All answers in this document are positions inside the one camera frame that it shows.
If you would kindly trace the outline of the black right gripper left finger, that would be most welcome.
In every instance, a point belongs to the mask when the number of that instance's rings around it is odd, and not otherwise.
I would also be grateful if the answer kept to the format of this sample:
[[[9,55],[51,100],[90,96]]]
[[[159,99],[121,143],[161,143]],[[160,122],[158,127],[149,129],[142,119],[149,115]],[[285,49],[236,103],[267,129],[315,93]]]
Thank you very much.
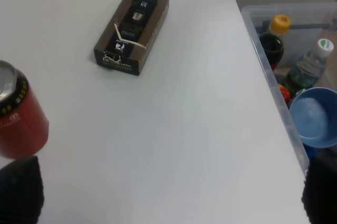
[[[38,223],[44,186],[37,156],[1,168],[1,223]]]

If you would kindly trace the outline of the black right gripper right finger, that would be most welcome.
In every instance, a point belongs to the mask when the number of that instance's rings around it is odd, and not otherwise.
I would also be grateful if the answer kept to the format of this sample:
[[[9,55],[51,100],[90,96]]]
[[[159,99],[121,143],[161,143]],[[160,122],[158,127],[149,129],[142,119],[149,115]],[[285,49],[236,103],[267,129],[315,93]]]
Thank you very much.
[[[324,152],[311,158],[301,200],[310,223],[336,223],[336,158]]]

